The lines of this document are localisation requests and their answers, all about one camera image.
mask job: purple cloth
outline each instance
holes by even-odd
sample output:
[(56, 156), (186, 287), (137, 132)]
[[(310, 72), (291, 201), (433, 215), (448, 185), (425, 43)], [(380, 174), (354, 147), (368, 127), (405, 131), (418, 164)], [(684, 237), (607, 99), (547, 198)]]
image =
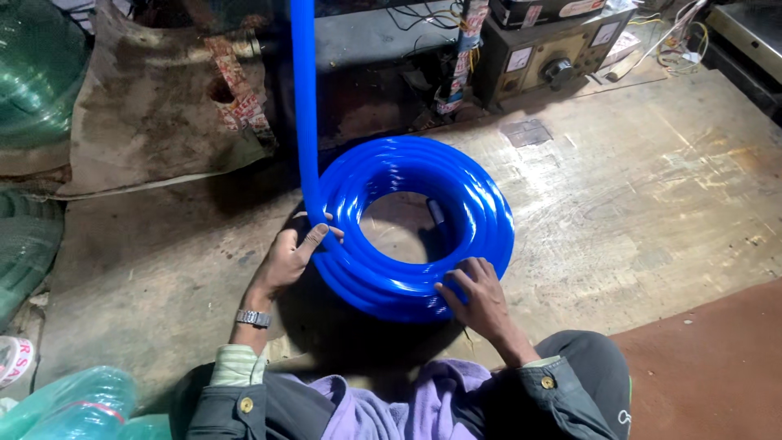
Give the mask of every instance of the purple cloth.
[(324, 377), (310, 387), (337, 405), (325, 440), (474, 440), (463, 424), (454, 424), (450, 401), (456, 390), (475, 390), (489, 377), (476, 363), (432, 361), (421, 368), (410, 403), (383, 402), (371, 391), (348, 387), (341, 376)]

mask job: hand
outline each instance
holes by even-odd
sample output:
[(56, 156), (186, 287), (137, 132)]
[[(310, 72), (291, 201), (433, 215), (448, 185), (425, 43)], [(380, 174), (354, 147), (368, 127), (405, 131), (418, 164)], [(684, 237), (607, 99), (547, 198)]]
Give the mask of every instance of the hand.
[(446, 273), (467, 296), (467, 304), (442, 283), (435, 284), (459, 322), (487, 339), (508, 366), (519, 368), (540, 359), (526, 335), (508, 315), (508, 305), (494, 266), (485, 258), (470, 257)]
[[(325, 216), (328, 220), (333, 218), (329, 213), (325, 213)], [(307, 213), (300, 212), (283, 226), (282, 231), (274, 238), (264, 261), (255, 272), (253, 281), (247, 287), (245, 298), (242, 300), (243, 307), (249, 307), (249, 310), (256, 312), (267, 312), (266, 309), (270, 308), (274, 296), (295, 283), (304, 273), (310, 257), (326, 237), (329, 229), (340, 240), (345, 236), (341, 230), (321, 223), (310, 229), (300, 242), (300, 235), (308, 230), (309, 225)]]

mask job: sleeve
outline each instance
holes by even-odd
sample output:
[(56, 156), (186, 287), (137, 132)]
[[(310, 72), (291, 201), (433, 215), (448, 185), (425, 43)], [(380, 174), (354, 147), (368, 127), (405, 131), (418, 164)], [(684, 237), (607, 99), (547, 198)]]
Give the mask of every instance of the sleeve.
[(538, 408), (549, 413), (570, 438), (617, 440), (566, 358), (555, 356), (531, 362), (515, 374)]
[(201, 393), (187, 439), (266, 438), (264, 354), (238, 344), (217, 350), (210, 385)]

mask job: blue hose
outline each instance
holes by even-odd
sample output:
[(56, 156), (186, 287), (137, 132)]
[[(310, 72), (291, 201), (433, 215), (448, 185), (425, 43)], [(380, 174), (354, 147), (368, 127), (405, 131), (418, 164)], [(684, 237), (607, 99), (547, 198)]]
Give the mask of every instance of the blue hose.
[[(318, 179), (313, 0), (292, 0), (293, 66), (301, 186), (313, 225), (345, 231), (340, 244), (329, 233), (327, 252), (314, 262), (326, 283), (354, 307), (380, 319), (427, 323), (451, 312), (434, 283), (466, 257), (484, 257), (502, 277), (513, 249), (513, 216), (489, 175), (462, 152), (431, 139), (376, 139), (348, 150)], [(359, 228), (369, 204), (396, 191), (438, 202), (454, 239), (445, 258), (409, 264), (385, 256)]]

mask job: left hand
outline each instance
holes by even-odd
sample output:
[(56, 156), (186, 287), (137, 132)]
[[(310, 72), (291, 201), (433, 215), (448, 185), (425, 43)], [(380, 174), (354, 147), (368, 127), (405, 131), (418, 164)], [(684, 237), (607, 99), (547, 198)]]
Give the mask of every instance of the left hand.
[[(325, 213), (325, 216), (328, 220), (333, 218), (329, 213)], [(260, 264), (253, 281), (247, 287), (245, 300), (242, 301), (245, 306), (250, 307), (249, 310), (266, 312), (267, 310), (261, 308), (269, 308), (276, 294), (301, 277), (310, 257), (329, 230), (339, 240), (345, 236), (340, 229), (320, 223), (310, 229), (297, 246), (300, 235), (307, 231), (309, 224), (307, 213), (300, 212), (294, 215), (274, 238), (264, 262)]]

